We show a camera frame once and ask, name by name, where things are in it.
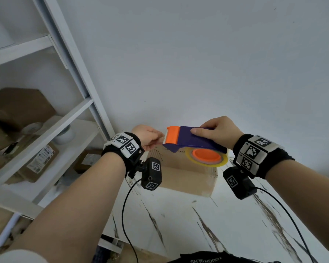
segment shelf beam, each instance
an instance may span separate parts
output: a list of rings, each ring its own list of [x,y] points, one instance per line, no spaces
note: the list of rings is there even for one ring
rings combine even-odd
[[[49,35],[0,49],[0,65],[53,46]]]
[[[59,134],[67,125],[73,122],[85,109],[87,109],[93,100],[88,97],[71,110],[66,116],[62,117],[56,124],[49,128],[44,134],[38,137],[25,150],[14,157],[4,167],[0,169],[0,184],[4,184],[15,172],[17,172],[25,163],[27,163],[35,154],[46,146],[57,134]]]

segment orange tape core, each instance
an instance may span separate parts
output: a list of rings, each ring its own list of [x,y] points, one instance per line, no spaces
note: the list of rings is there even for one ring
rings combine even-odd
[[[221,155],[210,149],[195,149],[192,153],[194,159],[202,162],[218,162],[222,159]]]

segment person's right hand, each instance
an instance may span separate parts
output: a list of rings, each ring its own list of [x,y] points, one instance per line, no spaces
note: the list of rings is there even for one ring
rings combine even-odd
[[[203,128],[192,128],[191,133],[197,136],[206,137],[228,149],[233,149],[236,142],[244,134],[227,116],[208,120],[200,127],[215,128],[208,130]]]

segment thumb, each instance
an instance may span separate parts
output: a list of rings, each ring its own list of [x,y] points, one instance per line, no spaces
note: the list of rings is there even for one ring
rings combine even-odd
[[[213,131],[204,128],[191,128],[190,132],[196,136],[206,137],[208,139],[213,138]]]

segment cable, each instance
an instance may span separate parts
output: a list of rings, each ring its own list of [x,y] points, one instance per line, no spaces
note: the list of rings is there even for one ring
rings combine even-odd
[[[129,192],[128,192],[128,194],[127,194],[127,196],[126,196],[126,198],[125,198],[125,200],[124,200],[124,203],[123,203],[123,208],[122,208],[122,228],[123,228],[123,232],[124,232],[124,235],[126,236],[126,238],[127,238],[127,240],[128,240],[128,242],[129,242],[129,244],[131,245],[131,247],[133,248],[133,251],[134,251],[134,253],[135,253],[135,256],[136,256],[136,263],[139,263],[139,260],[138,260],[138,255],[136,254],[136,251],[135,251],[135,249],[134,249],[134,247],[133,247],[133,245],[132,245],[132,243],[131,243],[131,241],[129,240],[129,238],[128,238],[128,236],[127,236],[127,234],[126,234],[126,230],[124,230],[124,223],[123,223],[123,213],[124,213],[124,207],[125,207],[125,205],[126,205],[126,201],[127,201],[127,198],[128,198],[128,196],[129,196],[129,194],[131,193],[131,190],[133,189],[133,187],[138,183],[138,182],[140,182],[141,181],[141,179],[139,179],[138,181],[136,181],[135,183],[134,183],[134,185],[132,185],[132,187],[131,187],[131,189],[129,189]]]
[[[301,237],[301,239],[302,239],[302,242],[303,242],[303,244],[305,245],[305,248],[306,248],[306,250],[307,250],[307,253],[308,253],[309,257],[311,258],[312,263],[314,263],[314,260],[313,260],[313,257],[312,257],[312,255],[311,255],[311,252],[310,252],[310,250],[308,249],[308,246],[307,246],[307,244],[306,244],[306,242],[305,242],[305,240],[304,240],[304,238],[303,238],[303,236],[302,236],[300,230],[298,229],[298,227],[297,227],[295,221],[294,221],[293,218],[291,217],[290,213],[286,210],[286,208],[284,208],[284,206],[279,202],[279,200],[276,199],[276,198],[275,198],[271,193],[269,193],[267,190],[264,190],[264,189],[259,188],[259,187],[255,187],[255,188],[256,188],[256,189],[259,189],[259,190],[261,190],[261,191],[263,191],[263,192],[265,192],[265,193],[267,193],[268,195],[270,195],[270,196],[271,196],[276,202],[278,202],[278,204],[281,205],[281,207],[285,210],[286,214],[290,217],[290,219],[291,219],[291,221],[293,222],[293,224],[294,224],[296,230],[298,231],[298,234],[300,235],[300,237]]]

